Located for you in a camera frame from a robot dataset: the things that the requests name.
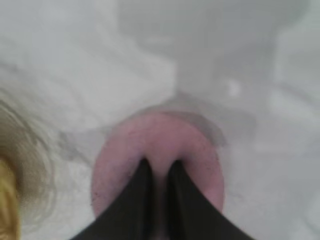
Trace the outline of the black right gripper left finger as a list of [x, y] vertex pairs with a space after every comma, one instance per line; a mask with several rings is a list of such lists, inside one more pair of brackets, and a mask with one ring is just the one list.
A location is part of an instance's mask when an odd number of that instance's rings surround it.
[[151, 165], [143, 158], [125, 188], [77, 239], [155, 240], [160, 205]]

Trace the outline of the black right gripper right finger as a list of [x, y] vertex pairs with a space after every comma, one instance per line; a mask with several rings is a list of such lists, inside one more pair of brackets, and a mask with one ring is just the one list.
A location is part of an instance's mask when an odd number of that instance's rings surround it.
[[171, 240], [238, 238], [238, 230], [199, 191], [181, 161], [168, 173], [167, 226]]

